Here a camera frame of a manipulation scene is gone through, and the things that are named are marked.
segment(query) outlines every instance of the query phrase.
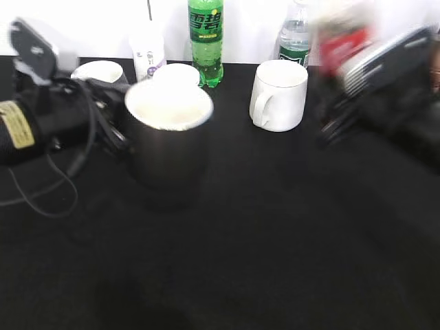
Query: mug handle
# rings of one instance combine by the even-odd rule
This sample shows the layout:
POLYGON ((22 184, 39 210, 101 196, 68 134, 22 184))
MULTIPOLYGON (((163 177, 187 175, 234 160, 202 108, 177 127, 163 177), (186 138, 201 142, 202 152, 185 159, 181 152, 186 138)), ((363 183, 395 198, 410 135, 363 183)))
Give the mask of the mug handle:
POLYGON ((275 93, 262 93, 255 102, 255 109, 254 109, 254 115, 253 115, 253 122, 256 126, 264 126, 269 121, 267 119, 267 116, 264 116, 264 108, 266 107, 266 104, 269 102, 269 100, 274 96, 275 93))

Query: white wall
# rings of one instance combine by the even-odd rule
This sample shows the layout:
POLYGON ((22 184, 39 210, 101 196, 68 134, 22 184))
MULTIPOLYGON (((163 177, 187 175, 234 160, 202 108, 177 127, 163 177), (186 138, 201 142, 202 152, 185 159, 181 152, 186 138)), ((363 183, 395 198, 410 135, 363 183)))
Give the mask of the white wall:
MULTIPOLYGON (((289 0, 225 0, 223 61, 261 63, 275 52, 275 41, 289 0)), ((68 36, 80 56, 131 57, 128 35, 133 23, 147 19, 146 0, 16 0, 0 12, 0 54, 13 54, 7 29, 15 16, 34 17, 68 36)), ((153 19, 166 39, 166 57, 190 60, 187 0, 151 0, 153 19)), ((440 22, 440 0, 376 0, 375 21, 381 38, 440 22)))

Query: green soda bottle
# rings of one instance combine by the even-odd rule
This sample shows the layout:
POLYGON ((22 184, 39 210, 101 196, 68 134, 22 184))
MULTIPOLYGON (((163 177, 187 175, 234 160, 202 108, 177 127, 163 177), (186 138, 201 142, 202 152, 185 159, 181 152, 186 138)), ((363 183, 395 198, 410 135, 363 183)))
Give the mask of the green soda bottle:
POLYGON ((216 87, 223 79, 223 0, 188 0, 192 65, 200 87, 216 87))

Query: yellow label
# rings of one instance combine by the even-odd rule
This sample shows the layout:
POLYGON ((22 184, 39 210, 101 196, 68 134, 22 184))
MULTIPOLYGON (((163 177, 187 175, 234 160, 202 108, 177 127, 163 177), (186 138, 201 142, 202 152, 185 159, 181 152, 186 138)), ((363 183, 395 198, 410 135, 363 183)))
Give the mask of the yellow label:
POLYGON ((8 129, 15 149, 24 149, 35 144, 29 123, 15 102, 0 102, 0 118, 8 129))

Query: green label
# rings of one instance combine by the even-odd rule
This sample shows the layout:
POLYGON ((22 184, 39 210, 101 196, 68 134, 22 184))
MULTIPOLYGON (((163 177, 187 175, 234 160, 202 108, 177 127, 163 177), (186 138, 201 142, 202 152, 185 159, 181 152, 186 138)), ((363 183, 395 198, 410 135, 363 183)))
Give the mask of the green label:
POLYGON ((309 66, 309 50, 303 50, 299 52, 296 50, 288 50, 281 46, 279 59, 294 61, 307 68, 309 66))
POLYGON ((223 38, 223 6, 212 9, 189 7, 190 37, 198 43, 215 43, 223 38))

